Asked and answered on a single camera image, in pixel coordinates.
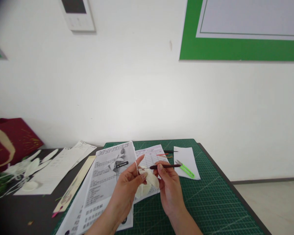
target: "red gift bag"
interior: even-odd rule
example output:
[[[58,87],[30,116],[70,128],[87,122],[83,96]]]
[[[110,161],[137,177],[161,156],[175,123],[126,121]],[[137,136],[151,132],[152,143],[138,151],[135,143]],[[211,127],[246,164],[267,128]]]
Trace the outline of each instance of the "red gift bag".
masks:
[[[0,118],[0,172],[43,145],[22,118]]]

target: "wall-mounted device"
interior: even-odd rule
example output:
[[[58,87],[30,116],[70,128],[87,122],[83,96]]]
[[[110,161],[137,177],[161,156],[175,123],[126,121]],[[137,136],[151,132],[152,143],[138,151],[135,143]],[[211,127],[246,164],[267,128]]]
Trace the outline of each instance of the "wall-mounted device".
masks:
[[[88,0],[59,0],[65,21],[72,31],[96,31]]]

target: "dark brown handle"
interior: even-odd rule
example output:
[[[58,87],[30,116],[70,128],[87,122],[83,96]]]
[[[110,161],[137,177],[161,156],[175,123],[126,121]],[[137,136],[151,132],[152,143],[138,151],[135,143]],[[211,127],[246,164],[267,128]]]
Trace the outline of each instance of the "dark brown handle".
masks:
[[[181,166],[180,164],[176,164],[176,165],[163,165],[163,168],[172,168],[172,167],[180,167],[180,166]],[[157,166],[156,165],[151,166],[151,167],[149,167],[149,169],[156,170],[157,169]]]

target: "green scissors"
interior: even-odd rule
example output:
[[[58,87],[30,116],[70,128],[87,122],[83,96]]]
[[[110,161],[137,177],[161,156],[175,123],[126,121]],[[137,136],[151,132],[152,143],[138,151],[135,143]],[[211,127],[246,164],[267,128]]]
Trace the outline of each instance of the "green scissors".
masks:
[[[193,174],[193,172],[191,172],[183,163],[181,163],[179,160],[176,160],[175,162],[176,164],[180,164],[181,169],[185,171],[186,174],[188,174],[192,179],[195,178],[195,175]]]

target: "white wall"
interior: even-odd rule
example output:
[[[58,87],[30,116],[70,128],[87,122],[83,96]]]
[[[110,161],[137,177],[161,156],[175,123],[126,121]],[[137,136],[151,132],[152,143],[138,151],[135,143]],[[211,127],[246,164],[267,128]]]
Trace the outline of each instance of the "white wall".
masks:
[[[58,1],[1,1],[0,117],[47,148],[194,138],[230,180],[294,177],[294,63],[178,61],[186,0],[90,5],[73,35]]]

